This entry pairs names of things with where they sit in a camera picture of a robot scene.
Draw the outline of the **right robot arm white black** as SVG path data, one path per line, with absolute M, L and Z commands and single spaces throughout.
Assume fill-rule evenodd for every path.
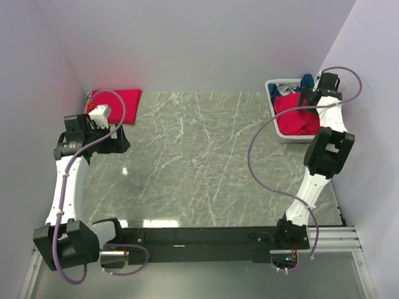
M 314 88 L 301 92 L 298 106 L 315 106 L 319 117 L 319 130 L 310 143 L 305 156 L 305 174 L 297 197 L 278 220 L 274 243 L 282 249 L 293 249 L 307 243 L 307 226 L 324 187 L 341 172 L 355 143 L 342 117 L 342 94 L 338 91 L 337 74 L 322 72 Z

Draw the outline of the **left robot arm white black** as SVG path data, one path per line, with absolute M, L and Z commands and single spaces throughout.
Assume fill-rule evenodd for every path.
M 84 185 L 93 154 L 124 153 L 130 143 L 122 125 L 111 129 L 103 115 L 79 114 L 64 118 L 65 131 L 54 149 L 57 180 L 44 227 L 34 230 L 33 241 L 51 271 L 99 259 L 100 249 L 120 249 L 125 241 L 116 218 L 82 221 Z

